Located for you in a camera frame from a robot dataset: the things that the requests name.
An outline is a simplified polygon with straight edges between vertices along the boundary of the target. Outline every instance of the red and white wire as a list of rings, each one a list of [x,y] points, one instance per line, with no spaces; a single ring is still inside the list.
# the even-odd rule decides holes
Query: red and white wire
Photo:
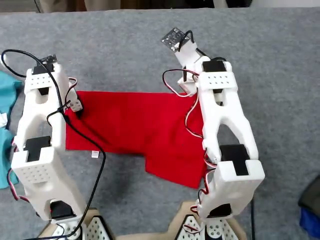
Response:
[[[73,81],[75,81],[75,82],[74,82],[74,84],[72,84],[72,85],[69,87],[68,91],[67,91],[66,94],[65,94],[65,98],[64,98],[64,102],[65,102],[65,103],[67,102],[67,96],[68,96],[69,92],[71,91],[71,89],[73,89],[73,88],[74,88],[75,86],[77,86],[77,84],[78,84],[78,80],[77,80],[75,77],[70,76],[70,77],[69,77],[69,80],[73,80]]]
[[[201,229],[197,229],[193,226],[189,226],[186,224],[184,224],[182,227],[183,227],[183,230],[185,230],[188,234],[192,234],[192,235],[199,234],[203,229],[205,229],[204,227]]]
[[[11,173],[12,173],[12,169],[10,168],[9,171],[8,171],[8,173],[7,173],[6,179],[7,179],[7,182],[8,182],[8,184],[9,184],[9,187],[10,187],[11,193],[12,193],[12,195],[13,195],[13,198],[14,198],[16,201],[18,201],[19,199],[21,199],[21,200],[24,200],[24,201],[26,201],[26,202],[29,203],[29,200],[28,200],[25,196],[21,196],[21,195],[18,195],[18,194],[17,194],[16,188],[15,188],[14,184],[13,184],[13,183],[11,182],[11,180],[10,180],[10,174],[11,174]]]
[[[194,72],[194,71],[188,70],[188,69],[179,69],[179,68],[166,70],[166,71],[164,71],[163,74],[162,74],[162,81],[163,81],[164,85],[165,85],[168,89],[170,89],[171,92],[173,92],[174,94],[176,94],[178,97],[181,97],[181,98],[190,97],[190,96],[192,95],[192,93],[189,93],[189,94],[186,94],[186,95],[182,95],[182,94],[178,93],[176,90],[174,90],[173,87],[171,87],[171,86],[169,85],[169,83],[167,83],[167,81],[166,81],[166,79],[165,79],[165,74],[166,74],[167,72],[175,72],[175,71],[187,72],[187,73],[191,73],[191,74],[193,74],[193,75],[195,75],[195,76],[199,76],[199,74],[196,73],[196,72]]]
[[[190,110],[186,113],[185,117],[184,117],[184,126],[186,128],[186,130],[192,135],[195,136],[197,138],[203,139],[204,137],[194,131],[191,131],[190,128],[188,127],[188,118],[189,115],[192,113],[192,111],[196,108],[197,104],[199,102],[199,93],[198,91],[196,92],[196,100],[194,102],[194,104],[191,106]]]

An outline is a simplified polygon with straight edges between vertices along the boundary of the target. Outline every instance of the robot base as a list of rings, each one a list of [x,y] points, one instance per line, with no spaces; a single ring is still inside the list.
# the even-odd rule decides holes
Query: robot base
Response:
[[[225,219],[213,219],[210,223],[200,226],[194,215],[186,215],[175,240],[239,240]]]
[[[184,224],[186,224],[185,223],[186,219],[192,220],[192,225],[191,225],[192,227],[194,227],[193,223],[196,224],[195,226],[199,225],[197,222],[198,219],[195,218],[193,215],[191,215],[192,213],[190,212],[190,206],[192,206],[193,204],[194,204],[194,202],[191,202],[191,201],[186,201],[186,202],[182,203],[181,208],[179,209],[178,213],[176,214],[176,216],[173,218],[172,222],[170,223],[167,232],[129,234],[129,235],[122,235],[122,236],[115,237],[111,233],[111,231],[109,231],[108,226],[104,226],[104,229],[107,229],[106,230],[107,233],[111,233],[110,240],[180,240],[180,238],[177,238],[177,237],[179,237],[179,234],[183,233],[182,226]],[[86,226],[88,226],[87,233],[90,233],[89,229],[91,229],[91,233],[98,229],[97,225],[90,225],[91,223],[94,223],[93,218],[95,216],[99,216],[98,210],[90,209],[86,215],[85,220],[84,220],[84,224]],[[227,221],[225,221],[225,220],[222,220],[222,221],[217,220],[217,221],[218,221],[218,224],[215,224],[214,226],[212,224],[212,228],[210,228],[210,226],[207,227],[206,231],[209,233],[209,236],[215,236],[214,234],[211,235],[211,231],[216,232],[216,233],[221,231],[220,228],[219,228],[220,231],[217,231],[218,228],[214,229],[214,227],[216,227],[216,225],[218,225],[221,228],[222,228],[222,226],[224,228],[224,230],[222,229],[221,233],[224,233],[225,231],[228,232],[228,229],[230,230],[230,232],[228,232],[228,233],[231,233],[231,231],[232,231],[234,233],[233,238],[231,237],[231,235],[228,234],[228,236],[227,236],[225,234],[225,235],[222,235],[220,238],[208,238],[209,240],[211,240],[211,239],[247,240],[246,233],[243,231],[241,226],[238,224],[238,222],[234,218],[230,218]],[[58,230],[58,229],[61,231],[61,228],[57,227],[57,225],[49,224],[47,227],[45,227],[43,232],[40,234],[40,237],[52,236],[54,231]],[[103,240],[103,237],[105,237],[105,236],[100,236],[100,235],[93,235],[93,236],[96,236],[96,238],[93,238],[92,234],[89,236],[86,236],[86,237],[91,237],[91,238],[87,238],[87,239],[91,239],[91,240]],[[182,240],[197,240],[197,237],[188,238],[188,234],[187,234],[187,235],[185,235],[185,238],[182,237],[181,239]]]

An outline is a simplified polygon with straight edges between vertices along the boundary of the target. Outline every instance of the mounting plate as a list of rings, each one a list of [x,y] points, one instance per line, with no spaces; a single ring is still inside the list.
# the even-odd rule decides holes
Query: mounting plate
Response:
[[[185,35],[179,28],[174,27],[170,32],[168,32],[161,40],[164,45],[171,49],[174,53],[178,51],[179,42]],[[190,37],[186,36],[182,41],[182,46],[190,40]]]
[[[183,227],[184,225],[199,229],[201,232],[196,233]],[[175,240],[238,240],[238,237],[225,219],[211,219],[210,223],[201,228],[196,218],[190,214],[185,216]]]

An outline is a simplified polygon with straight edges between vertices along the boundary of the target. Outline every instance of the white label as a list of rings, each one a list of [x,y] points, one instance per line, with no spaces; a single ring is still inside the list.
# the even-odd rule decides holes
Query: white label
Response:
[[[99,151],[92,151],[91,157],[92,157],[93,159],[99,158]]]

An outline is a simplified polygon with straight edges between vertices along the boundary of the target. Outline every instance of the black cable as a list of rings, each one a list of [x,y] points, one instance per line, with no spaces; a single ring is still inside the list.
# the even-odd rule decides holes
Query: black cable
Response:
[[[38,6],[37,0],[33,0],[33,1],[34,1],[35,6],[36,6],[36,9],[38,10],[38,12],[40,14],[41,11],[40,11],[40,7]]]
[[[59,108],[50,113],[49,115],[52,116],[53,114],[57,114],[57,113],[60,113],[62,114],[63,116],[63,119],[65,120],[65,123],[72,129],[74,130],[78,135],[80,135],[81,137],[83,137],[84,139],[88,140],[90,143],[92,143],[93,145],[95,145],[100,152],[102,152],[102,163],[101,163],[101,167],[100,167],[100,170],[98,172],[98,175],[96,177],[96,180],[95,180],[95,183],[93,185],[93,188],[92,188],[92,191],[91,191],[91,194],[90,194],[90,197],[89,197],[89,200],[87,202],[87,205],[85,207],[85,210],[83,212],[83,215],[78,223],[78,225],[75,227],[75,229],[69,233],[69,234],[66,234],[66,235],[61,235],[60,238],[68,238],[68,237],[71,237],[72,235],[74,235],[77,230],[79,228],[81,228],[81,224],[83,223],[83,221],[85,220],[85,217],[87,215],[87,212],[90,208],[90,205],[91,205],[91,202],[94,198],[94,195],[95,195],[95,192],[96,192],[96,189],[97,189],[97,186],[98,186],[98,183],[99,183],[99,180],[100,180],[100,177],[101,177],[101,174],[102,174],[102,171],[104,169],[104,166],[105,166],[105,163],[106,163],[106,153],[104,152],[103,148],[97,143],[95,142],[94,140],[92,140],[91,138],[89,138],[88,136],[84,135],[82,132],[80,132],[79,130],[77,130],[73,124],[70,122],[70,119],[67,115],[65,115],[64,111],[63,111],[63,108],[64,108],[64,105],[62,104],[62,99],[61,99],[61,95],[60,95],[60,90],[59,90],[59,86],[57,84],[57,81],[55,80],[54,76],[51,74],[50,70],[40,61],[40,59],[38,59],[36,56],[32,55],[31,53],[29,52],[26,52],[26,51],[22,51],[22,50],[17,50],[17,49],[6,49],[2,52],[1,54],[1,60],[3,62],[3,64],[8,68],[8,70],[10,70],[12,73],[16,74],[17,76],[23,76],[22,74],[18,74],[16,73],[12,68],[10,68],[4,61],[4,55],[5,53],[8,53],[8,52],[13,52],[13,53],[20,53],[20,54],[23,54],[23,55],[26,55],[28,57],[31,57],[32,59],[34,59],[37,63],[40,64],[40,66],[44,67],[46,69],[46,72],[49,74],[50,78],[52,79],[53,81],[53,84],[55,85],[55,89],[56,89],[56,93],[57,93],[57,96],[58,96],[58,100],[59,100]],[[34,237],[34,238],[27,238],[25,240],[49,240],[49,239],[56,239],[56,236],[45,236],[45,237]]]
[[[250,203],[250,211],[251,211],[251,238],[252,240],[256,240],[256,224],[255,224],[255,201],[252,198]]]
[[[196,50],[198,53],[200,53],[202,56],[208,57],[208,55],[205,54],[203,51],[201,51],[199,48],[196,48],[195,50]]]
[[[60,228],[63,229],[63,232],[62,234],[56,239],[56,240],[59,240],[61,238],[61,236],[63,236],[65,234],[65,228],[63,226],[61,226],[59,223],[56,223]]]
[[[56,89],[56,94],[58,96],[58,101],[59,101],[59,106],[61,107],[63,105],[62,103],[62,99],[61,99],[61,94],[60,94],[60,91],[59,91],[59,86],[57,84],[57,81],[55,80],[54,76],[51,74],[50,70],[46,67],[46,65],[44,65],[42,63],[42,61],[37,58],[36,56],[34,56],[33,54],[31,54],[30,52],[27,52],[27,51],[23,51],[23,50],[17,50],[17,49],[6,49],[2,52],[1,54],[1,61],[3,62],[3,65],[10,71],[12,72],[14,75],[17,75],[18,77],[21,77],[21,78],[26,78],[27,76],[26,75],[23,75],[23,74],[19,74],[17,73],[16,71],[14,71],[11,67],[9,67],[6,62],[5,62],[5,54],[6,53],[19,53],[19,54],[23,54],[23,55],[26,55],[32,59],[34,59],[37,64],[39,64],[40,66],[42,66],[43,68],[45,68],[46,72],[49,74],[50,78],[52,79],[53,81],[53,84],[55,86],[55,89]]]
[[[50,122],[49,122],[49,118],[50,118],[52,115],[55,115],[55,114],[57,114],[57,113],[62,113],[63,110],[64,110],[64,108],[65,108],[70,102],[71,102],[70,100],[67,101],[64,105],[62,105],[61,107],[59,107],[59,108],[57,109],[57,111],[51,112],[48,116],[46,116],[46,122],[49,124],[50,127],[52,127],[52,126],[51,126],[51,124],[50,124]]]
[[[227,61],[227,59],[225,59],[225,58],[224,58],[224,57],[222,57],[222,56],[214,57],[214,58],[212,58],[211,60],[224,61],[224,62],[226,62],[226,61]]]
[[[185,34],[183,35],[183,37],[180,39],[179,41],[179,48],[178,48],[178,52],[180,52],[181,47],[182,47],[182,43],[185,40],[186,36],[190,34],[190,38],[191,38],[191,42],[194,44],[195,40],[194,40],[194,33],[191,30],[188,30],[185,32]]]

